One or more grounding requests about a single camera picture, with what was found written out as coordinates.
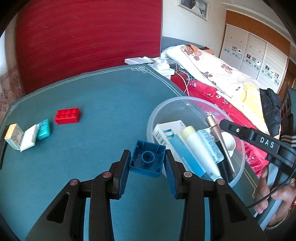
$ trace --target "mascara tube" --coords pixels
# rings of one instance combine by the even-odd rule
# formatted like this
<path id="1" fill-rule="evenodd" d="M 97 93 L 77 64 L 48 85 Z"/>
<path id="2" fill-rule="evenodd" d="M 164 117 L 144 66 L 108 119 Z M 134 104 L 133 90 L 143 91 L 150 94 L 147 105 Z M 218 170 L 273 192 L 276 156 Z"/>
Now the mascara tube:
<path id="1" fill-rule="evenodd" d="M 230 160 L 230 155 L 228 153 L 227 147 L 226 147 L 225 142 L 223 140 L 223 137 L 221 135 L 221 130 L 220 130 L 219 126 L 217 125 L 214 116 L 213 115 L 209 115 L 206 118 L 206 120 L 207 120 L 207 122 L 208 122 L 208 124 L 210 126 L 211 132 L 213 133 L 215 139 L 217 141 L 220 141 L 221 146 L 222 146 L 222 148 L 223 148 L 223 150 L 225 152 L 226 159 L 227 159 L 227 162 L 228 162 L 230 171 L 231 171 L 232 174 L 234 174 L 235 173 L 235 170 L 234 170 L 234 167 L 233 167 L 232 162 Z"/>
<path id="2" fill-rule="evenodd" d="M 186 127 L 181 132 L 183 140 L 186 142 L 196 159 L 198 160 L 199 165 L 207 175 L 213 180 L 216 181 L 221 177 L 218 166 L 216 165 L 213 156 L 209 148 L 211 149 L 209 143 L 201 139 L 197 134 L 196 130 L 192 126 Z"/>

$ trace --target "picture frame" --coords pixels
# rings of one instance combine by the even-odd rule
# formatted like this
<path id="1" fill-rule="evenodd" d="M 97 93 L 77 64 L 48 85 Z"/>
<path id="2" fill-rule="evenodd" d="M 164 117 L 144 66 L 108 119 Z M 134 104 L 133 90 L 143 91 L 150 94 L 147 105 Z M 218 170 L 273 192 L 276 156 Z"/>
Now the picture frame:
<path id="1" fill-rule="evenodd" d="M 209 3 L 205 0 L 178 0 L 178 6 L 194 13 L 207 21 Z"/>

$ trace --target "table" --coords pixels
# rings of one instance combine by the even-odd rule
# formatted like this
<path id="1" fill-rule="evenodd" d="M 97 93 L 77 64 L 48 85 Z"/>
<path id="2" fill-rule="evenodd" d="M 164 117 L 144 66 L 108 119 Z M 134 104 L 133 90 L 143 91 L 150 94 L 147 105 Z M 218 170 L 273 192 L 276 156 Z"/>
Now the table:
<path id="1" fill-rule="evenodd" d="M 22 130 L 48 118 L 52 134 L 20 153 L 7 147 L 0 170 L 0 213 L 24 240 L 45 208 L 72 178 L 93 179 L 118 161 L 137 139 L 146 140 L 154 108 L 182 91 L 147 65 L 82 74 L 39 89 L 14 102 L 5 125 Z M 79 123 L 56 125 L 58 109 L 78 107 Z M 246 165 L 235 191 L 252 202 L 257 178 Z M 130 173 L 122 199 L 111 200 L 115 240 L 178 240 L 184 202 L 170 194 L 166 178 Z M 88 240 L 86 206 L 84 240 Z"/>

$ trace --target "white tube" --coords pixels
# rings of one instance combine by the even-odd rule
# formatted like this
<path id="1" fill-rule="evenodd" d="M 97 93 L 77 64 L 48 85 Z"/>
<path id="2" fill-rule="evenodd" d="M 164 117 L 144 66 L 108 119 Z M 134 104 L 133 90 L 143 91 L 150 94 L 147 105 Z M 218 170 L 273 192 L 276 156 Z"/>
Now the white tube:
<path id="1" fill-rule="evenodd" d="M 211 155 L 211 146 L 209 143 L 206 140 L 201 139 L 192 126 L 186 127 L 181 132 L 181 135 L 207 175 L 213 181 L 216 181 L 219 178 L 222 179 L 218 166 L 213 160 L 213 155 Z"/>

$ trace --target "red wall panel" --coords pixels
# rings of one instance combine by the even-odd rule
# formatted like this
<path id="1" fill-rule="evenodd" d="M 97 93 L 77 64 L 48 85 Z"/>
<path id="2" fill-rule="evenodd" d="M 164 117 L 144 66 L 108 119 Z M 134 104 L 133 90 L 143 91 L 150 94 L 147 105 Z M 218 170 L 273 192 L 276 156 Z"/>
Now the red wall panel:
<path id="1" fill-rule="evenodd" d="M 16 29 L 25 93 L 125 58 L 159 56 L 161 22 L 161 0 L 31 0 Z"/>

